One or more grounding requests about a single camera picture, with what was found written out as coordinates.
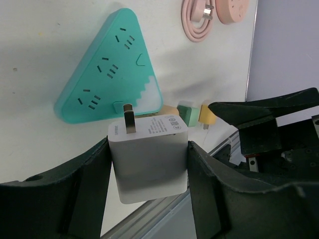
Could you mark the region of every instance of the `gray wall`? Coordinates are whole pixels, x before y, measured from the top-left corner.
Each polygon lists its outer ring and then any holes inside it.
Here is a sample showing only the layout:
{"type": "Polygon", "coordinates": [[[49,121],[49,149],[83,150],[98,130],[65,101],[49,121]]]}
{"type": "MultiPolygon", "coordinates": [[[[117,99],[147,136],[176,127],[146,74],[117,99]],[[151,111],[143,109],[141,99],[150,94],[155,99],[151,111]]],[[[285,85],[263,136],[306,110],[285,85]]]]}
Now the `gray wall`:
{"type": "MultiPolygon", "coordinates": [[[[319,89],[318,0],[259,0],[247,100],[319,89]]],[[[319,108],[278,119],[288,124],[319,108]]]]}

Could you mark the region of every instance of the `pink cable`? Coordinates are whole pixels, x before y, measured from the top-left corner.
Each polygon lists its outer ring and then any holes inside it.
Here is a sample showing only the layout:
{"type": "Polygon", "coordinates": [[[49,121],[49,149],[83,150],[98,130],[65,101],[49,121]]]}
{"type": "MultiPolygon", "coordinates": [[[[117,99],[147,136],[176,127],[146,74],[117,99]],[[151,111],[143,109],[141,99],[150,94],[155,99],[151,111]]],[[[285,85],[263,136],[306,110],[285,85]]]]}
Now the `pink cable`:
{"type": "MultiPolygon", "coordinates": [[[[200,28],[197,28],[190,21],[190,13],[193,7],[194,0],[184,0],[183,6],[181,9],[181,21],[184,28],[184,32],[189,40],[192,42],[201,42],[209,34],[213,21],[205,19],[203,25],[200,28]]],[[[206,4],[213,5],[214,0],[206,0],[206,4]]]]}

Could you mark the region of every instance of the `white charger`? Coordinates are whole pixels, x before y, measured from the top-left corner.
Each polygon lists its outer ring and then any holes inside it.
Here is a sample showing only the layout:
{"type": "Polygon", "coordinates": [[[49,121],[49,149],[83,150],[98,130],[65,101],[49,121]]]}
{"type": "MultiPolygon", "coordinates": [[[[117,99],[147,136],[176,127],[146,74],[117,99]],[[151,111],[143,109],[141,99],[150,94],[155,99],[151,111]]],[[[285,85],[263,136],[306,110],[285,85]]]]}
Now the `white charger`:
{"type": "Polygon", "coordinates": [[[188,127],[176,115],[125,120],[109,125],[108,140],[120,200],[124,204],[168,197],[187,190],[188,127]]]}

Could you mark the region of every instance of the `triangular power strip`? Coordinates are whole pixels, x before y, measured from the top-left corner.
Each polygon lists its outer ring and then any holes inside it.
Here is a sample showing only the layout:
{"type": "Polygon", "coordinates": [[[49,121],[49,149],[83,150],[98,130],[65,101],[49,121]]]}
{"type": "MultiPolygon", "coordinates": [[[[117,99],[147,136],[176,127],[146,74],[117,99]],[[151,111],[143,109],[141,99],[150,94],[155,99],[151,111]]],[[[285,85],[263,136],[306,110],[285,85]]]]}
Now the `triangular power strip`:
{"type": "Polygon", "coordinates": [[[137,115],[163,104],[140,25],[127,8],[108,17],[54,110],[65,122],[82,123],[121,117],[124,104],[137,115]]]}

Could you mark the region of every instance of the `plug prong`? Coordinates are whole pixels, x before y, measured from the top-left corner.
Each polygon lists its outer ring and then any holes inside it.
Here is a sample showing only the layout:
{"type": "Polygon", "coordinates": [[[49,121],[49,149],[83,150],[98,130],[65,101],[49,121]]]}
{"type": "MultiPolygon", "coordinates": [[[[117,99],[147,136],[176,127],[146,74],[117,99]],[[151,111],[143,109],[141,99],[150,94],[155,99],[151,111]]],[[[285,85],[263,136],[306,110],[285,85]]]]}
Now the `plug prong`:
{"type": "Polygon", "coordinates": [[[123,110],[124,110],[126,133],[135,133],[136,128],[135,128],[133,106],[131,104],[125,104],[123,106],[123,110]]]}

